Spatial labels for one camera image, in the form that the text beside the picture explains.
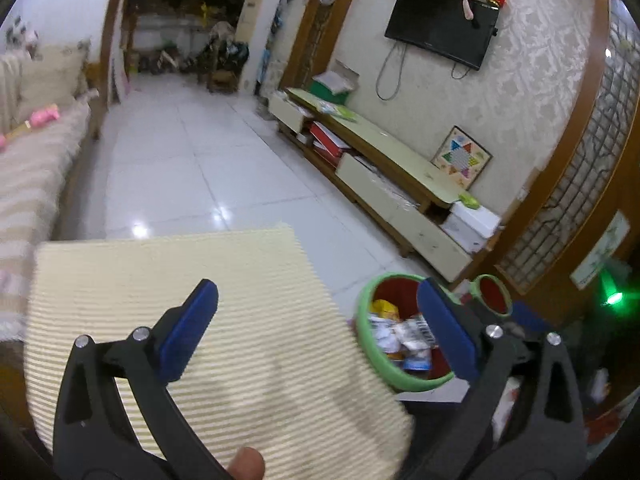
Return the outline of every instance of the sofa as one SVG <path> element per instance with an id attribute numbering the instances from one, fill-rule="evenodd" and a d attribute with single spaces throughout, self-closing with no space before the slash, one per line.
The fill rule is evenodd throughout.
<path id="1" fill-rule="evenodd" d="M 0 364 L 21 368 L 21 343 L 39 243 L 50 239 L 70 172 L 90 135 L 82 69 L 87 44 L 0 56 L 0 133 L 58 104 L 60 119 L 10 140 L 0 152 Z"/>

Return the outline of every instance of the hanging cable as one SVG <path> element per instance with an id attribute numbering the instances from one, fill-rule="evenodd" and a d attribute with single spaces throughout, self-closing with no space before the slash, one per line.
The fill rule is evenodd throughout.
<path id="1" fill-rule="evenodd" d="M 463 73 L 463 75 L 462 75 L 462 76 L 460 76 L 460 77 L 454 77 L 454 75 L 453 75 L 453 71 L 456 69 L 456 65 L 457 65 L 457 63 L 454 63 L 454 64 L 453 64 L 453 66 L 451 67 L 451 78 L 452 78 L 452 79 L 455 79 L 456 81 L 460 81 L 461 79 L 464 79 L 464 78 L 466 77 L 466 75 L 467 75 L 467 74 L 469 73 L 469 71 L 471 70 L 471 67 L 470 67 L 470 66 L 469 66 L 469 67 L 467 67 L 467 68 L 466 68 L 466 72 L 465 72 L 465 73 Z"/>
<path id="2" fill-rule="evenodd" d="M 400 58 L 400 70 L 398 71 L 398 83 L 396 84 L 396 89 L 391 94 L 391 97 L 384 98 L 382 97 L 382 95 L 380 95 L 380 80 L 382 79 L 383 73 L 385 73 L 386 64 L 388 63 L 389 58 L 391 57 L 391 54 L 393 54 L 394 50 L 396 49 L 396 46 L 398 45 L 400 45 L 400 42 L 396 41 L 394 43 L 394 46 L 391 47 L 391 50 L 386 55 L 385 62 L 382 64 L 382 67 L 380 68 L 380 72 L 378 73 L 378 78 L 376 79 L 376 94 L 382 101 L 391 101 L 391 99 L 394 99 L 398 95 L 398 92 L 400 91 L 400 85 L 402 83 L 402 69 L 404 68 L 404 58 L 406 57 L 406 50 L 409 47 L 407 43 L 405 43 L 404 46 L 401 46 L 402 53 Z"/>

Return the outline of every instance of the wall-mounted flat screen tv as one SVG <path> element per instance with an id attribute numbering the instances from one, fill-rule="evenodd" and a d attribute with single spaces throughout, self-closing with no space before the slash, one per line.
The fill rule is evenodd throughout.
<path id="1" fill-rule="evenodd" d="M 385 36 L 480 70 L 500 10 L 477 0 L 469 4 L 472 20 L 465 18 L 462 0 L 396 0 Z"/>

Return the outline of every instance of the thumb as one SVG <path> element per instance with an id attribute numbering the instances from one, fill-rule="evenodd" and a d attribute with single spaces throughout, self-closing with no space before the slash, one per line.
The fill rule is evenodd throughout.
<path id="1" fill-rule="evenodd" d="M 236 480 L 262 480 L 264 459 L 253 447 L 241 447 L 226 470 Z"/>

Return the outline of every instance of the green light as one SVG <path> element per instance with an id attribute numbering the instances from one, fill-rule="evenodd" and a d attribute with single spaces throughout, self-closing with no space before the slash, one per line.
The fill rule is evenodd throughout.
<path id="1" fill-rule="evenodd" d="M 615 294 L 611 294 L 607 298 L 607 304 L 610 304 L 610 305 L 618 304 L 620 303 L 620 301 L 622 301 L 622 292 L 616 292 Z"/>

